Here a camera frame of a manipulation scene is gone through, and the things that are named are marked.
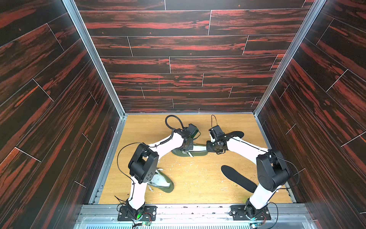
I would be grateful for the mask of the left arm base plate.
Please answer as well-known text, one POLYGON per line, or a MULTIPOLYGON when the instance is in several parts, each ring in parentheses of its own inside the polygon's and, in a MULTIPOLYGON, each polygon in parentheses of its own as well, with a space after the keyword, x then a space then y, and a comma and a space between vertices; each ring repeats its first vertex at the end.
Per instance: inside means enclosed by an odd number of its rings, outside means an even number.
POLYGON ((119 207, 118 221, 155 221, 157 207, 153 205, 143 205, 135 210, 131 206, 122 205, 119 207))

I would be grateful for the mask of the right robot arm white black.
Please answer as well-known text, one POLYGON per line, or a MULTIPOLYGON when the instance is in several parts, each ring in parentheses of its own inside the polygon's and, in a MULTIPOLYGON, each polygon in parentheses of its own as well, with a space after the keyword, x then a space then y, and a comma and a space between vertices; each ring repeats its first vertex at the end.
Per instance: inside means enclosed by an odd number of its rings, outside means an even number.
POLYGON ((262 210, 274 195, 291 177, 289 168, 280 152, 261 148, 242 139, 244 133, 233 131, 224 133, 217 125, 209 129, 211 140, 207 141, 208 152, 217 154, 226 151, 235 152, 256 165, 259 184, 239 174, 229 166, 222 166, 222 173, 231 181, 251 192, 253 195, 246 202, 246 209, 253 213, 262 210))

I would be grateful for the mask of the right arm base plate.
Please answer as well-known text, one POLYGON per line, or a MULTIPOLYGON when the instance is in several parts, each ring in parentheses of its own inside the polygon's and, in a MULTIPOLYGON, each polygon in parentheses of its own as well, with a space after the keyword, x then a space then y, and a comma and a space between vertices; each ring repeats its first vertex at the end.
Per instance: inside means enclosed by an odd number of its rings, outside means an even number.
POLYGON ((267 205, 259 210, 250 205, 231 205, 229 215, 233 220, 271 220, 267 205))

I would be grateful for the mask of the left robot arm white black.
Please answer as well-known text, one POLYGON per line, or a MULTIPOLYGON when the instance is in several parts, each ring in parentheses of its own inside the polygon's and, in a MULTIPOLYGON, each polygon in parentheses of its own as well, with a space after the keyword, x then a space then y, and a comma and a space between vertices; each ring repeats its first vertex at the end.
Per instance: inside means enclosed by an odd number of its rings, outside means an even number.
POLYGON ((197 133, 198 128, 189 124, 182 129, 173 129, 170 136, 159 142, 149 145, 141 143, 137 146, 128 164, 132 187, 126 205, 130 210, 137 211, 145 204, 146 186, 155 175, 159 159, 174 149, 189 149, 197 133))

